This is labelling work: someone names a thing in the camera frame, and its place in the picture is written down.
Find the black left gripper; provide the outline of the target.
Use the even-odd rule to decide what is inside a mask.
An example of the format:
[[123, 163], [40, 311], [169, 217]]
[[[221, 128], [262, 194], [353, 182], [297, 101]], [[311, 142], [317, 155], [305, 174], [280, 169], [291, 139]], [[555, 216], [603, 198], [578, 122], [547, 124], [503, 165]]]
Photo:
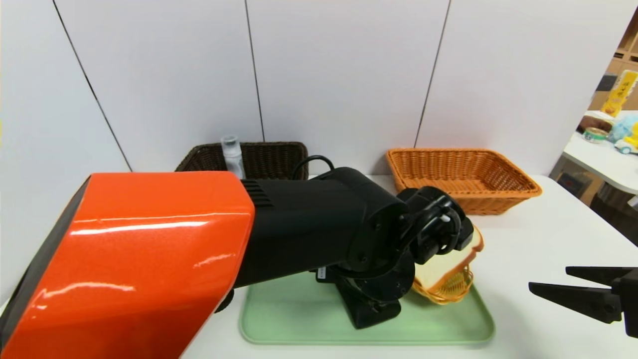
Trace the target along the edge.
[[374, 299], [357, 287], [353, 279], [339, 276], [327, 267], [320, 268], [320, 283], [336, 286], [349, 320], [358, 330], [392, 320], [401, 313], [399, 300]]

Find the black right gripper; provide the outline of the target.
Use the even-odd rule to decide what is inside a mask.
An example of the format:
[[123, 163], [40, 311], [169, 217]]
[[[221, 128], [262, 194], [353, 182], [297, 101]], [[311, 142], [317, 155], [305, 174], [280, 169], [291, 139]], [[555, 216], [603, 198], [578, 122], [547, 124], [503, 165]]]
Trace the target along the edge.
[[638, 268], [568, 266], [565, 272], [606, 286], [620, 282], [620, 298], [608, 288], [529, 282], [528, 289], [536, 296], [606, 324], [621, 321], [624, 311], [627, 336], [638, 338]]

